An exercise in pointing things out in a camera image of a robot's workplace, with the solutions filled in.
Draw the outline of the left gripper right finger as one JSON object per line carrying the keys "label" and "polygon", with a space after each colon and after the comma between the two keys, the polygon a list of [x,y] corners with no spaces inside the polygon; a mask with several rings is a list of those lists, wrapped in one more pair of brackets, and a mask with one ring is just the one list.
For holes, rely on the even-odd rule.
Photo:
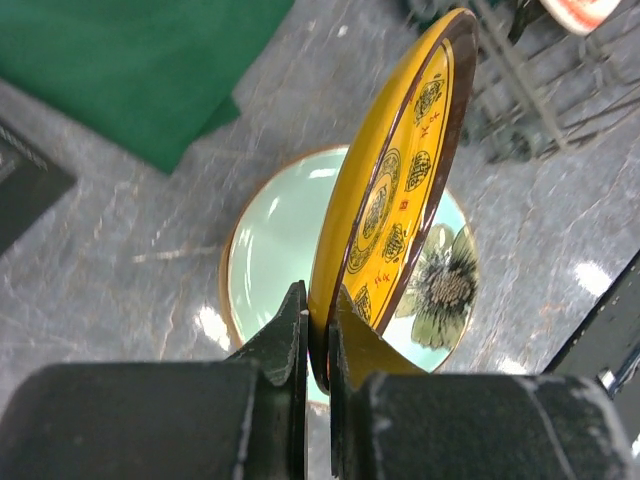
{"label": "left gripper right finger", "polygon": [[331,468],[341,479],[635,479],[594,380],[429,374],[340,292],[329,327]]}

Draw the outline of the white orange patterned bowl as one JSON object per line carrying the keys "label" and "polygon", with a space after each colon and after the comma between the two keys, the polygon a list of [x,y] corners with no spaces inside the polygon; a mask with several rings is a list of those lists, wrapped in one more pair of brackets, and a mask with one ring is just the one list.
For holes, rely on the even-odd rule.
{"label": "white orange patterned bowl", "polygon": [[614,12],[620,0],[541,0],[540,3],[566,30],[586,36]]}

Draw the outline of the yellow small plate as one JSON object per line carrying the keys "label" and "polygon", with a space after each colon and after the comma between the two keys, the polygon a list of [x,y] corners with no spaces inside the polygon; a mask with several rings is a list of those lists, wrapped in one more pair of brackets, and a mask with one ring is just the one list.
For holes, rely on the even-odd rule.
{"label": "yellow small plate", "polygon": [[340,292],[382,334],[434,221],[477,65],[478,21],[455,8],[404,54],[351,142],[313,261],[309,356],[328,392],[329,324]]}

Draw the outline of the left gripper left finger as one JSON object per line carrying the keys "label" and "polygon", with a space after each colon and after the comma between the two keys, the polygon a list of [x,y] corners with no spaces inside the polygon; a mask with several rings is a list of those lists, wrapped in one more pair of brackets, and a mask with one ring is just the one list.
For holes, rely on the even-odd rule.
{"label": "left gripper left finger", "polygon": [[5,479],[303,479],[307,302],[222,361],[59,363],[1,417]]}

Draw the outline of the light green flower plate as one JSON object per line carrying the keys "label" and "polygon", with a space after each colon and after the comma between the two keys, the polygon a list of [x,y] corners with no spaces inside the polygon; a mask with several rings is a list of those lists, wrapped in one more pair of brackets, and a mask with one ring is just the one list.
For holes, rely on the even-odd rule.
{"label": "light green flower plate", "polygon": [[[222,261],[226,318],[242,341],[277,314],[291,284],[308,297],[324,217],[348,148],[305,156],[275,174],[240,216]],[[436,370],[458,346],[479,290],[472,231],[444,190],[408,284],[382,334],[418,368]]]}

